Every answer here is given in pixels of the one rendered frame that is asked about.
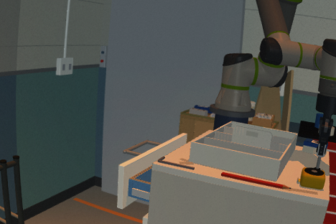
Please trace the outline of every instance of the metal post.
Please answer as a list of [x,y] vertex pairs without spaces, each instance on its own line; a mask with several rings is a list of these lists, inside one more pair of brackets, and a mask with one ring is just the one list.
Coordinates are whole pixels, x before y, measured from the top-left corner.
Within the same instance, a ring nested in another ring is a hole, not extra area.
[[19,156],[14,156],[16,165],[14,166],[14,185],[16,190],[17,215],[19,224],[24,224],[24,208],[22,205],[21,177],[19,173]]
[[0,160],[1,170],[1,182],[2,182],[2,193],[4,196],[4,207],[5,207],[5,220],[6,224],[12,224],[11,221],[11,206],[9,197],[9,181],[7,179],[7,162],[5,159]]

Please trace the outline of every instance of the wall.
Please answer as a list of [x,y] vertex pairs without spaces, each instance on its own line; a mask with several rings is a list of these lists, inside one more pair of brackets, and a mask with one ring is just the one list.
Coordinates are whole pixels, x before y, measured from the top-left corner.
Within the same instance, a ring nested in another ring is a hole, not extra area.
[[240,52],[245,1],[112,1],[102,190],[117,195],[123,150],[178,134],[180,112],[215,102]]
[[[110,7],[109,0],[71,1],[67,57],[74,70],[57,76],[67,1],[0,1],[0,159],[21,158],[24,209],[101,176],[97,122],[106,69],[98,63]],[[13,170],[9,193],[16,213]]]
[[[256,1],[246,0],[242,52],[251,53],[257,57],[263,38],[263,27]],[[293,41],[320,46],[324,39],[336,39],[336,0],[303,0],[298,4],[290,38]],[[320,72],[297,67],[288,67],[288,69],[294,70],[290,121],[315,122],[316,113],[319,113],[315,106]],[[332,118],[336,126],[336,115]]]

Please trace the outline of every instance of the orange floor line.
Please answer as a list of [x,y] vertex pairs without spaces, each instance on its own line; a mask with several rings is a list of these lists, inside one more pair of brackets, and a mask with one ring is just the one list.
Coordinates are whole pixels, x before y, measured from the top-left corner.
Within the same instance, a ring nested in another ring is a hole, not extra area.
[[101,206],[98,206],[98,205],[95,205],[95,204],[86,202],[86,201],[84,201],[84,200],[81,200],[81,199],[79,199],[79,198],[74,198],[74,200],[75,200],[76,202],[81,202],[81,203],[83,203],[83,204],[85,204],[85,205],[89,205],[89,206],[91,206],[91,207],[97,208],[97,209],[102,210],[102,211],[105,211],[105,212],[107,212],[107,213],[114,214],[114,215],[120,216],[120,217],[122,217],[122,218],[126,218],[126,219],[129,219],[129,220],[132,220],[132,221],[134,221],[134,222],[143,223],[143,221],[140,220],[140,219],[138,219],[138,218],[133,218],[133,217],[131,217],[131,216],[129,216],[129,215],[124,215],[124,214],[122,214],[122,213],[118,213],[118,212],[115,212],[115,211],[113,211],[113,210],[109,210],[109,209],[107,209],[107,208],[104,208],[104,207],[101,207]]

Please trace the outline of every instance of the cardboard box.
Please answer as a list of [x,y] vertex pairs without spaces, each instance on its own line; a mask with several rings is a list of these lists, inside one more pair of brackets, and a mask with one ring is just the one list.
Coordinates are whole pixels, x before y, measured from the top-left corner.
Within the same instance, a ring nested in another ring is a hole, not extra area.
[[187,133],[187,142],[213,129],[214,118],[212,117],[190,114],[189,110],[183,111],[180,114],[179,134]]
[[271,129],[271,127],[273,126],[274,117],[275,116],[272,115],[271,119],[264,119],[264,118],[258,118],[256,116],[254,116],[252,124],[256,125],[256,126],[260,126],[260,127]]

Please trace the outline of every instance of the wooden plank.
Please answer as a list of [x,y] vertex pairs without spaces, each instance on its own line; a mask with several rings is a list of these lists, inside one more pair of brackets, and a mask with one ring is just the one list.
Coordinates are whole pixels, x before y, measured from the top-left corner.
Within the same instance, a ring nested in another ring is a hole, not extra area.
[[256,114],[274,114],[275,121],[278,121],[276,129],[281,130],[281,109],[280,109],[280,90],[279,87],[262,86],[256,101]]
[[176,136],[173,139],[170,139],[169,141],[140,154],[137,157],[121,163],[118,167],[117,208],[124,209],[136,200],[136,198],[128,196],[129,178],[150,167],[153,162],[168,155],[186,143],[187,134],[182,133],[179,136]]
[[281,116],[281,130],[283,131],[289,131],[291,100],[293,98],[293,80],[294,80],[294,71],[291,70],[288,72],[288,76],[286,77],[285,81],[283,114]]

